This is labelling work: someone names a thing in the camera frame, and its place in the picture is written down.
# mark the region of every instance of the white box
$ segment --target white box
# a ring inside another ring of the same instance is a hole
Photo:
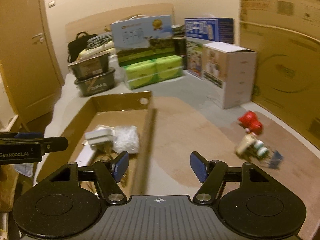
[[[215,102],[222,108],[251,100],[257,53],[233,44],[211,42],[203,46],[203,78],[216,85]]]

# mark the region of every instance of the blue product box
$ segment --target blue product box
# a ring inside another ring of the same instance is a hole
[[[231,18],[186,18],[187,69],[202,75],[202,46],[221,41],[234,43],[234,20]]]

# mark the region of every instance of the open cardboard box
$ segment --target open cardboard box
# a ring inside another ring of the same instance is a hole
[[[135,125],[139,133],[140,150],[138,154],[130,155],[126,186],[119,185],[127,197],[131,194],[144,194],[153,113],[150,91],[90,98],[61,135],[68,139],[67,150],[48,155],[37,176],[37,182],[67,162],[76,160],[84,147],[84,133],[94,130],[98,124],[112,127]],[[82,183],[81,187],[92,190],[87,183]]]

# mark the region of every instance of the red toy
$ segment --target red toy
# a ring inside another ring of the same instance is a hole
[[[238,120],[245,128],[248,128],[250,132],[253,132],[256,135],[262,133],[263,125],[254,112],[248,111],[243,116],[239,117]]]

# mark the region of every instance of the green packaged item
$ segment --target green packaged item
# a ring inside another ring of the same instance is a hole
[[[129,89],[135,89],[159,81],[156,63],[151,60],[124,66],[126,83]]]
[[[183,75],[183,62],[180,56],[162,57],[154,61],[156,62],[159,82]]]

